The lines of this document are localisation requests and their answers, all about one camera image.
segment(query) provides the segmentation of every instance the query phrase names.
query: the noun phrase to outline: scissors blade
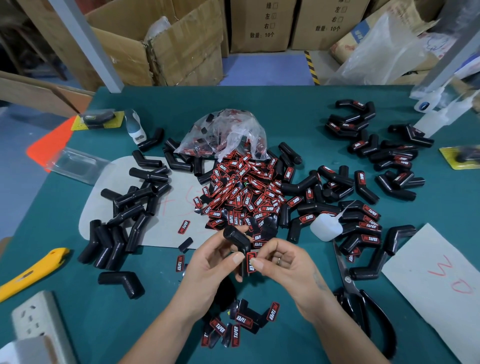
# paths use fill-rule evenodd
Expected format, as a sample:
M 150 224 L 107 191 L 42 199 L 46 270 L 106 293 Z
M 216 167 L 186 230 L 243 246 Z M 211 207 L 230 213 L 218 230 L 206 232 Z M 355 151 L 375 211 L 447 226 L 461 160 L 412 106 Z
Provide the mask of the scissors blade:
M 348 293 L 352 293 L 360 296 L 360 291 L 355 286 L 355 283 L 353 282 L 353 279 L 350 276 L 350 272 L 348 270 L 345 258 L 340 252 L 340 249 L 338 248 L 335 240 L 333 240 L 333 247 L 335 249 L 336 262 L 338 264 L 338 269 L 340 270 L 340 275 L 342 277 L 342 282 L 343 282 L 343 286 L 345 287 L 345 290 Z

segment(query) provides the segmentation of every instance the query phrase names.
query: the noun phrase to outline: power strip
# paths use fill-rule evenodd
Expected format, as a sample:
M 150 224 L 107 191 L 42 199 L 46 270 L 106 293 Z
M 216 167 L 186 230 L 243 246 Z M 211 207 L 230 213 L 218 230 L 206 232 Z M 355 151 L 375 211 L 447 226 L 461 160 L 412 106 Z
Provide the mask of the power strip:
M 76 364 L 72 347 L 55 304 L 52 292 L 40 291 L 12 312 L 17 339 L 47 336 L 55 350 L 59 364 Z

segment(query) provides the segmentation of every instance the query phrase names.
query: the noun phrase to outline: green table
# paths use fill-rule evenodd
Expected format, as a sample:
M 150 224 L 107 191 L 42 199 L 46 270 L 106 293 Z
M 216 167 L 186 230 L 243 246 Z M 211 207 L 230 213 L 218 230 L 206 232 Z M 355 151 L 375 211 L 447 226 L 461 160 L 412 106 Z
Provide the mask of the green table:
M 295 182 L 322 164 L 334 169 L 346 164 L 351 174 L 357 169 L 365 170 L 368 185 L 381 197 L 375 208 L 382 214 L 380 223 L 385 230 L 404 224 L 420 228 L 429 222 L 479 268 L 478 260 L 473 259 L 478 247 L 471 242 L 476 238 L 478 224 L 475 201 L 480 197 L 480 170 L 454 171 L 438 152 L 442 146 L 478 143 L 480 125 L 473 113 L 443 128 L 435 135 L 435 146 L 420 151 L 413 170 L 427 183 L 417 190 L 418 197 L 413 203 L 385 196 L 373 180 L 378 173 L 372 165 L 348 154 L 348 141 L 333 138 L 324 129 L 337 99 L 372 100 L 377 117 L 369 131 L 378 132 L 381 139 L 395 139 L 396 135 L 388 135 L 388 125 L 414 122 L 420 117 L 413 111 L 415 101 L 408 98 L 409 90 L 408 86 L 126 87 L 120 95 L 114 95 L 103 88 L 95 95 L 90 109 L 133 108 L 147 133 L 151 134 L 155 126 L 163 126 L 166 136 L 177 140 L 182 139 L 193 122 L 209 112 L 223 108 L 249 110 L 265 128 L 270 146 L 286 141 L 303 156 L 304 163 L 297 170 Z M 124 126 L 74 133 L 68 146 L 109 160 L 129 155 L 134 149 Z M 163 155 L 160 146 L 148 154 Z M 50 290 L 55 292 L 79 361 L 114 363 L 163 310 L 177 289 L 180 279 L 174 271 L 177 249 L 145 247 L 143 254 L 128 257 L 123 270 L 136 272 L 146 289 L 142 298 L 133 301 L 120 286 L 98 285 L 100 271 L 76 261 L 86 244 L 78 232 L 78 221 L 91 188 L 55 173 L 42 186 L 1 259 L 0 282 L 10 280 L 53 248 L 73 249 L 73 259 L 60 271 L 0 303 L 0 346 L 15 339 L 11 311 L 38 291 Z M 286 234 L 286 230 L 280 230 L 279 237 L 285 238 Z M 341 281 L 332 245 L 319 241 L 309 229 L 301 233 L 299 245 L 312 256 L 329 287 L 338 288 Z M 187 262 L 191 255 L 192 251 L 186 254 Z M 358 265 L 366 265 L 370 255 L 365 252 Z M 377 301 L 396 329 L 395 363 L 457 362 L 436 332 L 384 276 L 359 282 L 357 286 Z M 328 362 L 312 326 L 302 319 L 281 286 L 256 276 L 237 285 L 237 291 L 240 298 L 249 301 L 249 307 L 259 312 L 272 301 L 279 302 L 276 322 L 257 335 L 243 331 L 241 346 L 235 350 L 220 344 L 213 350 L 201 348 L 197 325 L 179 362 Z M 225 314 L 222 319 L 228 322 Z M 373 325 L 373 340 L 381 344 L 378 323 Z

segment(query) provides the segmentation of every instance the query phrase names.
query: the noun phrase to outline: orange object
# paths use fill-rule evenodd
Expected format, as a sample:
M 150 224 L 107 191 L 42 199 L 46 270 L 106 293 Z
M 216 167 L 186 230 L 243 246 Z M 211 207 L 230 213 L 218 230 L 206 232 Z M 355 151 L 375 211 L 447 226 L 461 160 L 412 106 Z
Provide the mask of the orange object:
M 27 148 L 27 155 L 40 166 L 45 167 L 47 162 L 67 145 L 70 137 L 73 134 L 73 131 L 70 129 L 72 128 L 75 118 L 76 115 L 72 116 L 70 119 L 64 121 L 43 138 L 38 139 L 35 143 Z

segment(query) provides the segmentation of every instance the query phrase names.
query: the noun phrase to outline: floor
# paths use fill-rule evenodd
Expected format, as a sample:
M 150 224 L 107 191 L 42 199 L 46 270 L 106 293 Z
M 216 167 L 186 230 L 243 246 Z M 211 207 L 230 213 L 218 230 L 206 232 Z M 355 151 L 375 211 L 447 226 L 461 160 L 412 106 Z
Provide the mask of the floor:
M 318 78 L 328 78 L 338 64 L 326 53 L 310 52 Z M 303 51 L 231 55 L 223 59 L 225 78 L 221 86 L 314 85 Z M 68 74 L 68 81 L 42 80 L 73 87 L 80 85 Z M 65 118 L 19 105 L 0 108 L 0 240 L 12 236 L 25 216 L 47 172 L 27 157 L 26 149 L 60 125 Z

